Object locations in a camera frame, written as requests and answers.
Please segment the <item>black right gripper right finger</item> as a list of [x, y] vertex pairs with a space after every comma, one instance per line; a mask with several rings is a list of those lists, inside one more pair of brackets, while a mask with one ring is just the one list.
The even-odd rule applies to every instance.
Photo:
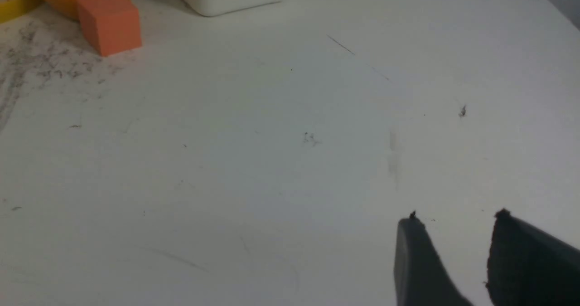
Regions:
[[580, 252], [502, 209], [495, 214], [485, 286], [495, 306], [577, 306]]

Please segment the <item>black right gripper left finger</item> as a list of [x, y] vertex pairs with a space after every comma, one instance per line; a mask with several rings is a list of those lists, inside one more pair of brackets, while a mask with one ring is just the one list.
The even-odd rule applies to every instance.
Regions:
[[470, 306], [448, 275], [415, 212], [397, 224], [394, 287], [398, 306]]

